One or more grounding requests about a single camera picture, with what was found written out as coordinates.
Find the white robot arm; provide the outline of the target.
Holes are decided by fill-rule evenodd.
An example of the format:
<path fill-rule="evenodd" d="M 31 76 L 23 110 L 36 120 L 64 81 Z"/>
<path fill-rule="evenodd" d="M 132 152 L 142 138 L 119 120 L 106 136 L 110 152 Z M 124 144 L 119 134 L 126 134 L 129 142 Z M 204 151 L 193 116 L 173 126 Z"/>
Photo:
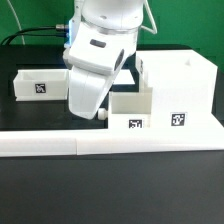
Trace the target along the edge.
<path fill-rule="evenodd" d="M 92 119 L 127 58 L 136 52 L 148 0 L 80 0 L 64 52 L 70 67 L 69 110 Z"/>

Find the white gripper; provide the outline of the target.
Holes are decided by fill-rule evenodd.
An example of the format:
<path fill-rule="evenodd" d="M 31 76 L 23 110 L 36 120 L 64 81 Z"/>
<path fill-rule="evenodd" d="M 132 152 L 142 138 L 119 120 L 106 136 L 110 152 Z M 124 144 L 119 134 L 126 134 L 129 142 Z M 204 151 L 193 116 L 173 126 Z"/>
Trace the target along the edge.
<path fill-rule="evenodd" d="M 105 76 L 75 66 L 69 74 L 69 110 L 76 116 L 93 119 L 116 75 Z"/>

